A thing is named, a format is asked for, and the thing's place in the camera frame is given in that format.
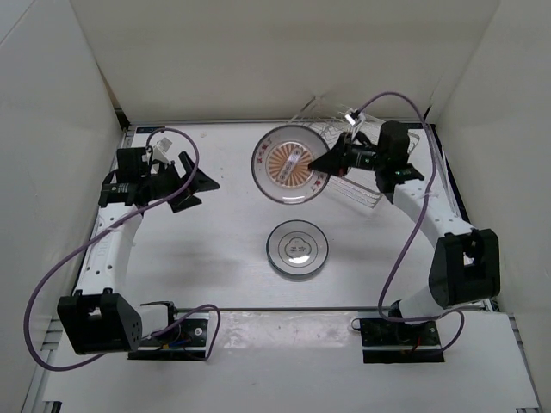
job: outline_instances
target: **black bracket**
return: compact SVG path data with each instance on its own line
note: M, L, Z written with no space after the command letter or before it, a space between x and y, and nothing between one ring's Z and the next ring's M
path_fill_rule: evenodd
M392 323L382 318L360 318L365 364L441 363L436 323Z
M140 350L128 353L128 359L202 361L207 354L207 332L207 318L189 318L180 324L180 330L168 342L158 338L143 340Z

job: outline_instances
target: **white tabletop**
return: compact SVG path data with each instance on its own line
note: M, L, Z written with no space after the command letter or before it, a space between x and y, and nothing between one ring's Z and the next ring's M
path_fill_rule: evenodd
M207 362L127 361L108 354L51 373L62 413L514 413L537 407L505 314L468 312L444 363L363 364L355 313L230 312ZM443 342L458 317L439 321ZM82 360L66 337L55 364Z
M176 126L195 140L200 168L221 189L198 194L203 204L178 214L166 205L145 214L124 291L133 304L168 299L181 307L206 302L223 308L376 306L413 223L386 199L369 209L329 187L299 206L280 205L264 197L251 177L251 154L258 140L276 126ZM428 144L424 133L417 133L422 138L411 160L428 177ZM133 146L143 145L146 136L136 134ZM174 133L166 136L173 141L171 157L179 151L193 157L183 138ZM372 175L360 173L367 179ZM440 177L434 189L445 198ZM290 219L314 223L329 241L325 267L306 282L282 278L266 256L268 235ZM387 304L426 284L432 256L433 249L420 234L387 295Z

